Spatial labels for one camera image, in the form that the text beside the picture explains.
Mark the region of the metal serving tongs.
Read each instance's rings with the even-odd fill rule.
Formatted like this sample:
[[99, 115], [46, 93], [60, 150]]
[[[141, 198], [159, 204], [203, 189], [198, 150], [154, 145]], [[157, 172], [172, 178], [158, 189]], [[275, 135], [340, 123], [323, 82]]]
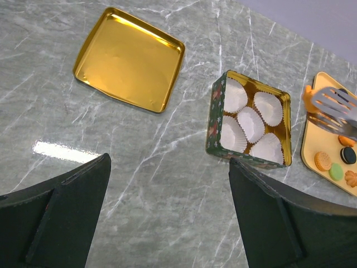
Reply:
[[334, 87], [324, 87], [314, 91], [312, 102], [319, 112], [307, 112], [307, 120], [329, 133], [355, 141], [356, 98], [343, 92], [337, 94], [337, 88]]

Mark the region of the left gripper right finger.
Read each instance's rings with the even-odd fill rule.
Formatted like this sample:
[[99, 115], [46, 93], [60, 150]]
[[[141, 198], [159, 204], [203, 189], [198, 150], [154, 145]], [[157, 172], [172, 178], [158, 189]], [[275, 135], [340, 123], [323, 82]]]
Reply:
[[313, 197], [230, 159], [249, 267], [355, 267], [356, 209]]

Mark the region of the orange shaped cookie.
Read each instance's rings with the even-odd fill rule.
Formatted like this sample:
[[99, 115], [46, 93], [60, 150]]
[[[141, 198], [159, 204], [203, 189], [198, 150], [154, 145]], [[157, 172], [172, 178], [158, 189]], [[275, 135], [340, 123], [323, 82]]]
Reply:
[[308, 113], [318, 113], [319, 109], [313, 105], [312, 98], [315, 95], [315, 91], [313, 90], [311, 85], [306, 85], [305, 86], [305, 91], [302, 97], [302, 100], [304, 101], [304, 105], [306, 108], [306, 111]]

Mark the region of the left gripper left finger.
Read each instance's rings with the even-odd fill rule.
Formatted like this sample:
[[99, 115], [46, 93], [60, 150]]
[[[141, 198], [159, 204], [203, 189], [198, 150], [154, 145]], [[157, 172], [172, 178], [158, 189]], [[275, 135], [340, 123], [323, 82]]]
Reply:
[[103, 154], [1, 195], [1, 267], [84, 267], [110, 172]]

